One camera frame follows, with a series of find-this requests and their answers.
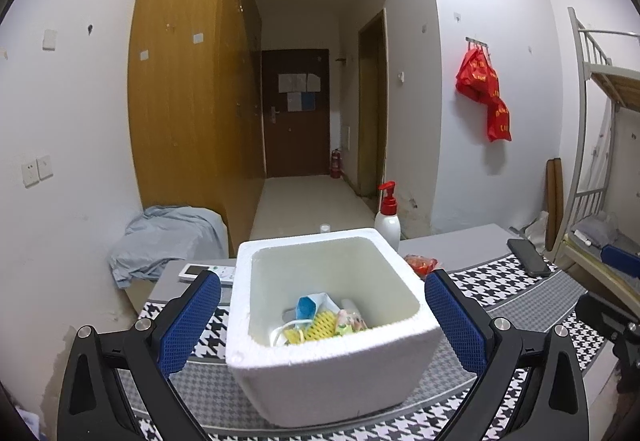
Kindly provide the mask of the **blue face mask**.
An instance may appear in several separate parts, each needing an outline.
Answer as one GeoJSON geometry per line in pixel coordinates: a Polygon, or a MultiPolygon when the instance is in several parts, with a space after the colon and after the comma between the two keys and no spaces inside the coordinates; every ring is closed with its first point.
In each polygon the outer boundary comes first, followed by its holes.
{"type": "Polygon", "coordinates": [[[296,306],[291,310],[286,310],[282,314],[283,324],[276,327],[269,334],[271,347],[289,345],[281,335],[286,324],[296,320],[312,320],[318,312],[331,311],[337,314],[341,308],[326,293],[310,294],[299,297],[296,306]]]}

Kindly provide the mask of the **green floral tissue packet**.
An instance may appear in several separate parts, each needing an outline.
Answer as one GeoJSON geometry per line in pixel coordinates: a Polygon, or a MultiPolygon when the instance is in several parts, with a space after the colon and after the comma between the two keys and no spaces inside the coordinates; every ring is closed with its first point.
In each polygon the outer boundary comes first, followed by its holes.
{"type": "Polygon", "coordinates": [[[361,313],[355,308],[343,308],[337,312],[334,335],[346,336],[367,331],[368,327],[361,317],[361,313]]]}

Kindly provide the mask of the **metal bunk bed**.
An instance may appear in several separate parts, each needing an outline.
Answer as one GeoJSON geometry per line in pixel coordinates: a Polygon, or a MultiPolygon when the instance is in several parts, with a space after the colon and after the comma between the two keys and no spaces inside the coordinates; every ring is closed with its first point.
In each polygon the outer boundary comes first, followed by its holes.
{"type": "Polygon", "coordinates": [[[639,256],[639,68],[620,66],[598,42],[636,33],[592,30],[567,9],[574,61],[570,97],[577,108],[576,152],[565,188],[560,232],[546,255],[591,291],[639,308],[639,279],[601,260],[613,245],[639,256]]]}

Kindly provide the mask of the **houndstooth table runner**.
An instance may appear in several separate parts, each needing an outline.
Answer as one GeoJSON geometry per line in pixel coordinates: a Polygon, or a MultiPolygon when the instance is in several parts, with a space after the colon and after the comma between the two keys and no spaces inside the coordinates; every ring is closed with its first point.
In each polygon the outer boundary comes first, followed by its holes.
{"type": "MultiPolygon", "coordinates": [[[[527,331],[550,331],[563,325],[570,332],[580,370],[589,373],[605,340],[580,322],[574,308],[585,288],[558,267],[547,277],[530,277],[509,255],[450,275],[465,296],[475,299],[491,317],[506,317],[527,331]]],[[[214,440],[395,440],[434,439],[475,383],[462,369],[446,338],[434,343],[424,374],[406,397],[396,387],[406,381],[408,364],[400,357],[382,364],[389,380],[376,379],[357,388],[338,375],[308,406],[311,423],[277,426],[252,406],[224,358],[228,310],[220,307],[206,325],[195,355],[169,380],[178,395],[214,440]]]]}

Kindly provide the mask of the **black smartphone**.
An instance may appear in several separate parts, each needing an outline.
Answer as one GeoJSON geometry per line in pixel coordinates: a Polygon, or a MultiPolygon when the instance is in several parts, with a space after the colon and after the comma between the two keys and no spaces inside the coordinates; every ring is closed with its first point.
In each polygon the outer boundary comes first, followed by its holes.
{"type": "Polygon", "coordinates": [[[534,245],[527,239],[508,239],[506,246],[509,247],[511,253],[518,259],[522,269],[529,276],[546,277],[551,274],[551,270],[544,262],[534,245]]]}

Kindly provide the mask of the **red snack packet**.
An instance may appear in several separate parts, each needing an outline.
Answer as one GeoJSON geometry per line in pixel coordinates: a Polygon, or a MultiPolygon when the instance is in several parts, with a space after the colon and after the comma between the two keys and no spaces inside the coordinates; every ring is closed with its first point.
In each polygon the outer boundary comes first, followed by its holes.
{"type": "Polygon", "coordinates": [[[437,259],[427,258],[420,255],[407,255],[404,257],[404,260],[408,263],[413,272],[420,277],[420,279],[425,279],[439,266],[437,259]]]}

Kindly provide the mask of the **wooden folding boards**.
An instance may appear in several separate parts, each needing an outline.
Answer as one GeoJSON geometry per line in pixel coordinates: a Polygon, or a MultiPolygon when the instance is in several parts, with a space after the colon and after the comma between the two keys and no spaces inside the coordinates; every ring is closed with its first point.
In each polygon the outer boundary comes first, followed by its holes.
{"type": "Polygon", "coordinates": [[[559,235],[564,213],[563,172],[560,157],[551,158],[546,165],[547,230],[546,250],[551,251],[559,235]]]}

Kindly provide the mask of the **light blue crumpled cloth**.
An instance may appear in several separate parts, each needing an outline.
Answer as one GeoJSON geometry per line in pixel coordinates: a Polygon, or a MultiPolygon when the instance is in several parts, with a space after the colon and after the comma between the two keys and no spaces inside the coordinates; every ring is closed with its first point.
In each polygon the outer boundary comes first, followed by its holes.
{"type": "Polygon", "coordinates": [[[107,257],[115,285],[157,282],[173,260],[229,257],[229,235],[222,217],[192,206],[151,206],[127,225],[107,257]]]}

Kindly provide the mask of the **white pump lotion bottle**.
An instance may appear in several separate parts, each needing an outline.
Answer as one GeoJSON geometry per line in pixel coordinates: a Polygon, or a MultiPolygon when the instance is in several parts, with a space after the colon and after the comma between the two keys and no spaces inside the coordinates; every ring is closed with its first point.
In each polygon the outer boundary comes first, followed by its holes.
{"type": "Polygon", "coordinates": [[[396,182],[393,180],[382,183],[378,190],[381,192],[380,208],[374,219],[374,228],[380,233],[393,250],[398,250],[401,239],[401,225],[398,218],[398,204],[395,198],[396,182]]]}

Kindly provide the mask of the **white styrofoam box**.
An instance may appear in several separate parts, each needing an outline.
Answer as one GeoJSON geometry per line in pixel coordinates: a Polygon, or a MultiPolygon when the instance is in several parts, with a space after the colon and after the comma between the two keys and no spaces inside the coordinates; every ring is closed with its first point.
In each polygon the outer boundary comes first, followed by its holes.
{"type": "Polygon", "coordinates": [[[441,340],[422,281],[370,227],[240,246],[226,362],[271,424],[336,423],[398,404],[441,340]]]}

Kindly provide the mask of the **red fire extinguisher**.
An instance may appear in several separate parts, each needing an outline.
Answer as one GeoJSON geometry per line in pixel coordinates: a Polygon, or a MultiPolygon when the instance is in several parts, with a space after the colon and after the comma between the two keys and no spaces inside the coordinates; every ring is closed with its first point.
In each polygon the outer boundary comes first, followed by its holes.
{"type": "Polygon", "coordinates": [[[342,154],[340,149],[334,149],[331,153],[330,176],[332,179],[340,179],[342,176],[342,154]]]}

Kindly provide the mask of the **red hanging bags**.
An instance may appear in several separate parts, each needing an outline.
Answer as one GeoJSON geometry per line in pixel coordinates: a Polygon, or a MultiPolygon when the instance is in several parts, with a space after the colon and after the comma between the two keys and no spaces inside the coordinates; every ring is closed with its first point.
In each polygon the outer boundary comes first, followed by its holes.
{"type": "Polygon", "coordinates": [[[511,141],[511,115],[500,96],[499,78],[482,45],[469,42],[456,75],[456,90],[486,106],[486,136],[489,142],[511,141]]]}

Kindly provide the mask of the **wooden wardrobe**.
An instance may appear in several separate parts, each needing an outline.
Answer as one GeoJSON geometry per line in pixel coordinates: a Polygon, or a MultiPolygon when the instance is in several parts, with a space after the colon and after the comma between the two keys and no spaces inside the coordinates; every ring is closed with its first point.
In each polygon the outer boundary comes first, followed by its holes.
{"type": "Polygon", "coordinates": [[[136,0],[128,117],[143,206],[212,209],[248,240],[262,193],[255,0],[136,0]]]}

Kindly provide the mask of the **dark brown entrance door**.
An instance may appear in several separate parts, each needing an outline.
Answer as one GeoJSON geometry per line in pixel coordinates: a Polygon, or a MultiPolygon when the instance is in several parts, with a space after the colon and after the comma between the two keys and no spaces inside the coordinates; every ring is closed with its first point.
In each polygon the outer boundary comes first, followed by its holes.
{"type": "Polygon", "coordinates": [[[326,49],[262,53],[266,175],[326,175],[330,162],[330,61],[326,49]]]}

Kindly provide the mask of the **wall coat hook rack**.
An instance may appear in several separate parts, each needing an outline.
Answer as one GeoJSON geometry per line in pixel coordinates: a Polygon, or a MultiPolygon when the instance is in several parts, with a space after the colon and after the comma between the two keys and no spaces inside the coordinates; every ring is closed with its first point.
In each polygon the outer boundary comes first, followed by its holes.
{"type": "Polygon", "coordinates": [[[475,47],[475,48],[483,49],[484,51],[488,52],[489,47],[486,44],[486,42],[483,42],[482,40],[478,40],[476,38],[466,36],[465,41],[468,43],[469,49],[471,49],[472,47],[475,47]]]}

